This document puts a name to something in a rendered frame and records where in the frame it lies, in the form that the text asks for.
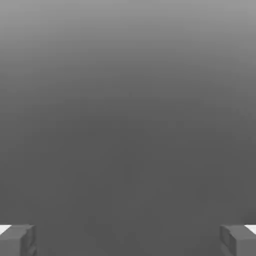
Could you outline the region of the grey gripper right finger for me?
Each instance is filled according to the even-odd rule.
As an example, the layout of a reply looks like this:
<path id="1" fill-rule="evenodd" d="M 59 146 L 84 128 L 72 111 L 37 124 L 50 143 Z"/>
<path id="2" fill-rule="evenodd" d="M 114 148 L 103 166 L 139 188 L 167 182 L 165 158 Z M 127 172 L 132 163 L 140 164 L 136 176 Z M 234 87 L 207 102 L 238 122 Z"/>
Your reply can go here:
<path id="1" fill-rule="evenodd" d="M 256 224 L 221 225 L 222 256 L 256 256 Z"/>

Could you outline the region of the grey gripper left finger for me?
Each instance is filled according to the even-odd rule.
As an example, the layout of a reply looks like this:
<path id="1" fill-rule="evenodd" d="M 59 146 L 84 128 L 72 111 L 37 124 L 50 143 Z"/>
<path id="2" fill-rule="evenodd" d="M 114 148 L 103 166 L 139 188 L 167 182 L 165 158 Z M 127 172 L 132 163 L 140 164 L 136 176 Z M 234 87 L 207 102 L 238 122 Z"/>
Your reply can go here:
<path id="1" fill-rule="evenodd" d="M 0 256 L 38 256 L 37 227 L 0 224 Z"/>

